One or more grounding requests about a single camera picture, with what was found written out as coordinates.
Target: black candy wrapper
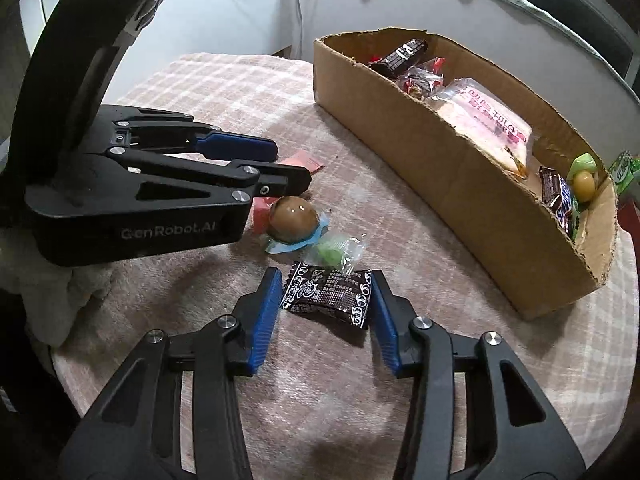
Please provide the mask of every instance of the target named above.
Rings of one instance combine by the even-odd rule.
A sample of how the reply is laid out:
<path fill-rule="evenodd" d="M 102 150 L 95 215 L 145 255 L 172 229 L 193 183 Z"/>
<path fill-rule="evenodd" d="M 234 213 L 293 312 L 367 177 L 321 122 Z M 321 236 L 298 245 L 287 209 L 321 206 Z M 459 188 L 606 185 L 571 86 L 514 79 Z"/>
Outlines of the black candy wrapper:
<path fill-rule="evenodd" d="M 280 307 L 290 312 L 320 311 L 364 328 L 371 299 L 371 271 L 348 276 L 338 270 L 295 262 Z"/>

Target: cardboard box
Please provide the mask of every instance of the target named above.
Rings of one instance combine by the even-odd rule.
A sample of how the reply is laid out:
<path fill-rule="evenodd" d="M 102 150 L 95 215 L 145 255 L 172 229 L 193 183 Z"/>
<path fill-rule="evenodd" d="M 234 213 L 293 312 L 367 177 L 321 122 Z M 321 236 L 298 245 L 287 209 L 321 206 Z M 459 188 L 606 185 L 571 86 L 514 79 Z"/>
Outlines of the cardboard box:
<path fill-rule="evenodd" d="M 600 187 L 575 244 L 523 181 L 503 170 L 425 104 L 366 66 L 413 38 L 426 59 L 447 59 L 445 85 L 471 77 L 540 134 L 533 154 L 567 174 L 591 153 Z M 588 143 L 545 100 L 494 63 L 425 31 L 386 28 L 328 36 L 314 44 L 316 102 L 403 178 L 451 227 L 518 312 L 530 319 L 602 286 L 616 241 L 616 194 Z"/>

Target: egg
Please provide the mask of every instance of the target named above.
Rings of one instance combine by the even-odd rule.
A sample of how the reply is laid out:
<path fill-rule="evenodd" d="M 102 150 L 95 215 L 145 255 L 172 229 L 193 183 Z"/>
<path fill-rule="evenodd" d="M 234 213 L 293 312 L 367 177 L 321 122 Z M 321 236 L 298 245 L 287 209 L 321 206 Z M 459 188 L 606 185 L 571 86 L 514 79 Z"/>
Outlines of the egg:
<path fill-rule="evenodd" d="M 309 238 L 318 228 L 318 213 L 298 196 L 283 196 L 271 206 L 269 234 L 286 244 L 296 244 Z"/>
<path fill-rule="evenodd" d="M 571 188 L 574 190 L 574 195 L 580 203 L 591 201 L 593 195 L 596 194 L 596 183 L 593 175 L 585 170 L 579 171 L 574 175 Z"/>

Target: metal bolt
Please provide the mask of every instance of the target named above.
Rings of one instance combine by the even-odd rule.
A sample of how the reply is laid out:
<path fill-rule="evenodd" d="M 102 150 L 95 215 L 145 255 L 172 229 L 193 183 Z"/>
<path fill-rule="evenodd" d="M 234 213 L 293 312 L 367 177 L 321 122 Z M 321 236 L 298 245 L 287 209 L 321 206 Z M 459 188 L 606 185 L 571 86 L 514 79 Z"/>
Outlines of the metal bolt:
<path fill-rule="evenodd" d="M 239 189 L 233 191 L 231 196 L 238 200 L 238 202 L 249 202 L 249 200 L 251 200 L 251 197 L 247 193 L 240 191 Z"/>
<path fill-rule="evenodd" d="M 159 328 L 155 328 L 153 330 L 149 330 L 149 332 L 145 335 L 146 342 L 156 344 L 164 339 L 164 332 Z"/>
<path fill-rule="evenodd" d="M 426 316 L 418 316 L 414 317 L 413 324 L 420 330 L 427 330 L 428 328 L 431 328 L 433 321 Z"/>
<path fill-rule="evenodd" d="M 218 318 L 218 326 L 220 328 L 232 328 L 236 326 L 238 320 L 233 317 L 231 314 L 225 314 L 224 316 L 220 316 Z"/>
<path fill-rule="evenodd" d="M 484 340 L 491 346 L 499 345 L 502 342 L 502 336 L 497 332 L 486 332 L 484 334 Z"/>

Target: table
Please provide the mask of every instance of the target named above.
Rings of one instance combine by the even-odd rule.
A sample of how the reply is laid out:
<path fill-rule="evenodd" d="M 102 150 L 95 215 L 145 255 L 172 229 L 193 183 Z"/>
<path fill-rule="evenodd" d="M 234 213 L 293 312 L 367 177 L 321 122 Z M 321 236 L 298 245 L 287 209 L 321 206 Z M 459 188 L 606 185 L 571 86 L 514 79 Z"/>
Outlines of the table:
<path fill-rule="evenodd" d="M 636 359 L 638 284 L 630 237 L 619 232 L 609 281 L 574 306 L 521 320 L 440 218 L 371 150 L 314 103 L 312 65 L 270 56 L 193 54 L 138 86 L 121 104 L 193 114 L 225 130 L 269 136 L 283 157 L 324 160 L 310 200 L 331 229 L 366 232 L 362 261 L 385 272 L 450 332 L 496 330 L 526 364 L 591 463 L 620 426 Z M 111 293 L 83 309 L 52 353 L 84 413 L 149 329 L 197 330 L 256 289 L 268 265 L 246 233 L 236 244 L 116 264 Z M 369 332 L 281 312 L 265 364 L 237 382 L 244 436 L 257 479 L 388 479 L 406 422 L 411 381 L 395 380 Z M 183 465 L 193 470 L 190 382 L 183 384 Z M 462 412 L 454 458 L 462 465 Z"/>

